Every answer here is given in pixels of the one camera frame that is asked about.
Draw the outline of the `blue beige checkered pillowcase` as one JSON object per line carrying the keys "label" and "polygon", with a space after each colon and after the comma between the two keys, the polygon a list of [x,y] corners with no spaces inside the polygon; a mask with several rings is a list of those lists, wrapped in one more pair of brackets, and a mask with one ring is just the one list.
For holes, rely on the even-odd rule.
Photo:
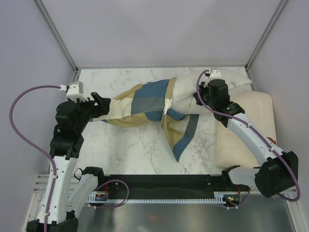
{"label": "blue beige checkered pillowcase", "polygon": [[174,158],[179,161],[195,135],[200,115],[183,115],[170,109],[169,101],[176,79],[138,84],[113,98],[107,115],[92,120],[118,127],[160,122]]}

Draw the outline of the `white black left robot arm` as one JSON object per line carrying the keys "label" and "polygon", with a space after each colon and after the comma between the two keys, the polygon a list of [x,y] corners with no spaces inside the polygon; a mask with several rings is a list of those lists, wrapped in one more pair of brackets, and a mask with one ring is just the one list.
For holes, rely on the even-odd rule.
{"label": "white black left robot arm", "polygon": [[56,108],[56,126],[48,158],[50,173],[44,200],[36,219],[27,223],[28,232],[75,232],[78,217],[93,190],[102,190],[106,180],[99,167],[87,167],[77,187],[69,192],[71,178],[84,142],[82,133],[94,118],[107,115],[111,99],[92,92],[89,98],[68,100]]}

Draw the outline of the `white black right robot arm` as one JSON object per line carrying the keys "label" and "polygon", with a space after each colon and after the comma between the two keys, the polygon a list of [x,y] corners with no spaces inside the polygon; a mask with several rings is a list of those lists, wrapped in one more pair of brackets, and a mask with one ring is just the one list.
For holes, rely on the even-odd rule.
{"label": "white black right robot arm", "polygon": [[240,138],[260,166],[234,165],[225,169],[221,178],[223,189],[230,191],[237,185],[245,185],[257,188],[267,198],[279,195],[290,202],[300,199],[297,155],[293,151],[284,152],[262,134],[245,110],[230,100],[223,79],[212,79],[208,83],[197,81],[195,98],[198,105],[210,110],[217,121]]}

